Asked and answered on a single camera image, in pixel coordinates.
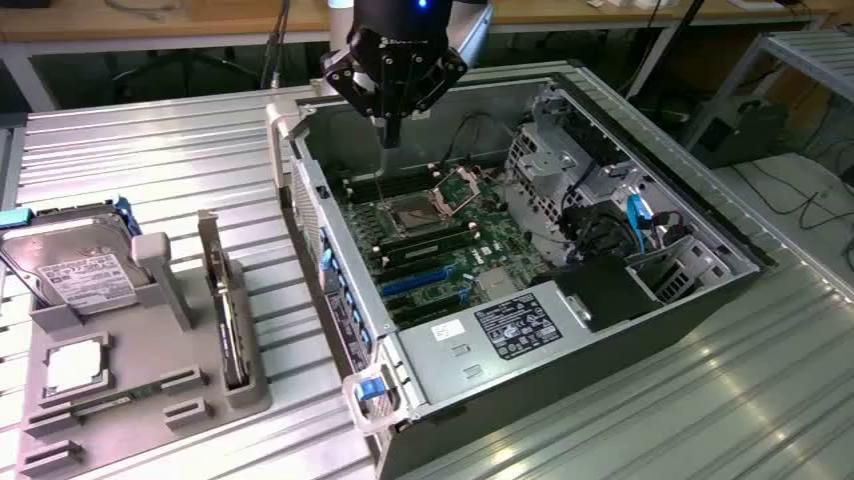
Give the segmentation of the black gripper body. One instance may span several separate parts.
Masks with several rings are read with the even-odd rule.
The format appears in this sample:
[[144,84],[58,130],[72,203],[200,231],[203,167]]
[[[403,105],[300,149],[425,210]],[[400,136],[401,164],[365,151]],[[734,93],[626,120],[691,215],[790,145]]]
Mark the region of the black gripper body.
[[403,77],[401,61],[412,50],[449,48],[448,1],[365,0],[353,3],[353,23],[347,43],[364,72],[379,84],[383,109],[393,116],[395,81]]

